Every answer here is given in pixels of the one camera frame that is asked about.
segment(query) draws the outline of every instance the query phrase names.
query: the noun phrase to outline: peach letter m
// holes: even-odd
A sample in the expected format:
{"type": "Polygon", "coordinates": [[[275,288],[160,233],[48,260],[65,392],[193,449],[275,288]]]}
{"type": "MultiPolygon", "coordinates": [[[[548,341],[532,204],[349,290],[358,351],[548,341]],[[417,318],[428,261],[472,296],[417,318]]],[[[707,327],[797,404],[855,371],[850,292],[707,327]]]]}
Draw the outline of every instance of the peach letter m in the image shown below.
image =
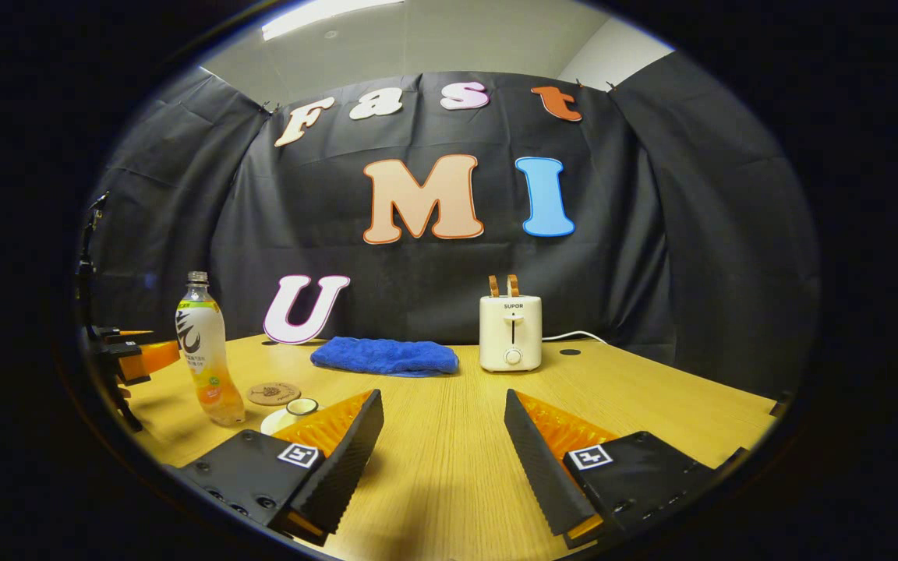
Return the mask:
{"type": "Polygon", "coordinates": [[[400,160],[381,160],[362,170],[373,180],[372,224],[363,233],[367,244],[390,244],[400,239],[393,213],[400,213],[404,226],[415,238],[425,233],[428,220],[439,207],[439,220],[432,227],[436,238],[476,238],[484,233],[473,207],[470,175],[477,159],[464,153],[439,157],[424,185],[418,185],[400,160]]]}

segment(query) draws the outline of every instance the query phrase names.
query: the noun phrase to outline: ceiling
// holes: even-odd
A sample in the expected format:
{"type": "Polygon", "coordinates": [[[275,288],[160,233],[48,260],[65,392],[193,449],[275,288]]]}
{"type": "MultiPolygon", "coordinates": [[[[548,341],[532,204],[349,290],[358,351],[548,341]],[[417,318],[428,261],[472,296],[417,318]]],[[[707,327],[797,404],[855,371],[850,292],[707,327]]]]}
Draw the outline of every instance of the ceiling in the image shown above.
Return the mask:
{"type": "Polygon", "coordinates": [[[268,41],[260,25],[253,26],[203,67],[270,107],[368,79],[421,72],[557,78],[609,18],[571,0],[406,0],[268,41]],[[329,31],[338,35],[325,38],[329,31]]]}

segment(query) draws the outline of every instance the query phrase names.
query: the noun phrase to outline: blue towel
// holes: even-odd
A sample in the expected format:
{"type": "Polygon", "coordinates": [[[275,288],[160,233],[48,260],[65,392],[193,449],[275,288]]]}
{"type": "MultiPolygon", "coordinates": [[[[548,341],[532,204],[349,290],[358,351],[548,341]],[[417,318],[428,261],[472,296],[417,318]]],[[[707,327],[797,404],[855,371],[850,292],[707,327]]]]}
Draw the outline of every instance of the blue towel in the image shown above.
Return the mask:
{"type": "Polygon", "coordinates": [[[420,379],[456,372],[459,358],[432,341],[356,340],[335,337],[310,355],[315,366],[420,379]]]}

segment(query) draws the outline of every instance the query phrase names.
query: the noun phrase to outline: wooden table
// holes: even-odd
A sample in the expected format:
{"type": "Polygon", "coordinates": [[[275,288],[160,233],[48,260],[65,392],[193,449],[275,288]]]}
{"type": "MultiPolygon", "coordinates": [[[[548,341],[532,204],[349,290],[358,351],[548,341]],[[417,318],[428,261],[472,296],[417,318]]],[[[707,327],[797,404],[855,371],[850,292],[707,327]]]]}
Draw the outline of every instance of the wooden table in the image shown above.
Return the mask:
{"type": "MultiPolygon", "coordinates": [[[[623,436],[649,430],[716,468],[769,429],[773,401],[660,365],[595,340],[546,342],[535,372],[488,373],[478,348],[452,347],[459,373],[402,379],[318,369],[322,341],[268,347],[263,335],[228,342],[228,367],[243,394],[285,381],[322,408],[379,388],[384,430],[338,533],[323,548],[342,559],[446,561],[555,559],[569,553],[552,536],[504,425],[514,388],[623,436]],[[561,355],[574,348],[579,355],[561,355]]],[[[246,400],[247,420],[224,429],[207,420],[184,360],[129,388],[145,429],[140,445],[182,466],[240,429],[260,429],[278,408],[246,400]]]]}

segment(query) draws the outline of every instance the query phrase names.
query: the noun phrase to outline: white cable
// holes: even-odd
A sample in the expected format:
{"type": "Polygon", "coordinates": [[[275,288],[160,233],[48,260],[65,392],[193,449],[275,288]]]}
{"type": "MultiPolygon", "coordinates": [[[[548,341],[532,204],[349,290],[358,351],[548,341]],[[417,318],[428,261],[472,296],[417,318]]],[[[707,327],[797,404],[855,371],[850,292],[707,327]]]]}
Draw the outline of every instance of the white cable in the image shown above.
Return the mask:
{"type": "Polygon", "coordinates": [[[603,340],[601,337],[598,337],[598,335],[592,335],[592,334],[588,333],[588,331],[571,331],[570,333],[564,333],[562,335],[557,335],[556,337],[543,337],[543,340],[562,340],[562,338],[569,337],[570,335],[588,335],[588,337],[591,337],[593,340],[601,341],[604,344],[608,344],[608,342],[603,340]]]}

